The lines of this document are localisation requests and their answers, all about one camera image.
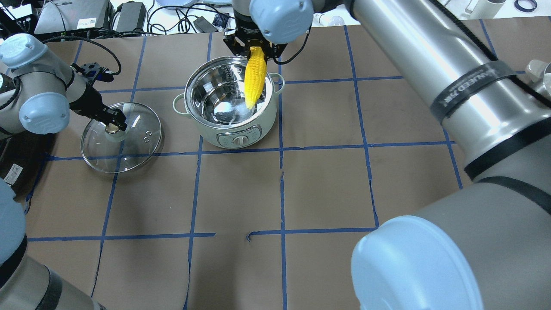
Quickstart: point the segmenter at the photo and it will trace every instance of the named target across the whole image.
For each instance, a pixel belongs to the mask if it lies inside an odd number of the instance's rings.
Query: corn cob
[[[266,78],[266,61],[261,47],[251,46],[251,57],[245,68],[245,104],[251,110],[260,98]]]

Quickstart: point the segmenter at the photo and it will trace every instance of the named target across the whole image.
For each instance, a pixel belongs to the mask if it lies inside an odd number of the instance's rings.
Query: white cup
[[[470,13],[471,19],[480,18],[494,18],[494,16],[501,9],[505,0],[478,0],[473,7],[474,0],[471,0],[469,6],[465,9],[465,12]]]

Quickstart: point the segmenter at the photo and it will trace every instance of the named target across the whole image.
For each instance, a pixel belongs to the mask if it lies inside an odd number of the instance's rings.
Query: tiled tabletop
[[[551,61],[547,17],[467,25],[517,71]],[[27,233],[31,256],[109,309],[358,309],[356,242],[469,184],[461,150],[359,26],[313,29],[296,60],[270,63],[287,80],[278,118],[237,151],[210,145],[171,107],[197,67],[230,54],[220,34],[101,43],[123,65],[96,84],[104,102],[155,110],[164,148],[136,171],[98,173],[80,156],[87,119],[72,114]],[[86,42],[50,46],[67,63],[115,68]]]

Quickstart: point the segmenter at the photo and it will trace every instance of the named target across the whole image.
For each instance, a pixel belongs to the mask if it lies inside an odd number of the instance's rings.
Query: light blue joint cap
[[[12,188],[0,179],[0,265],[15,253],[25,237],[25,213],[14,197]]]
[[[312,0],[252,0],[251,18],[266,40],[275,44],[293,42],[312,25]]]
[[[15,34],[0,46],[0,60],[10,69],[26,66],[48,51],[48,46],[30,34]]]
[[[352,253],[361,309],[483,310],[474,273],[438,226],[417,216],[387,221]]]
[[[21,106],[19,121],[39,135],[58,133],[69,125],[69,101],[59,93],[34,95]]]

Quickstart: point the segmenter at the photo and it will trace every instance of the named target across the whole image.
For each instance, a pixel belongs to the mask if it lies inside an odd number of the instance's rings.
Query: white label
[[[8,183],[9,185],[13,185],[15,181],[17,181],[17,178],[23,171],[23,167],[13,164],[12,168],[9,170],[8,175],[4,178],[4,181]]]
[[[77,29],[96,27],[97,18],[83,18],[78,20]]]

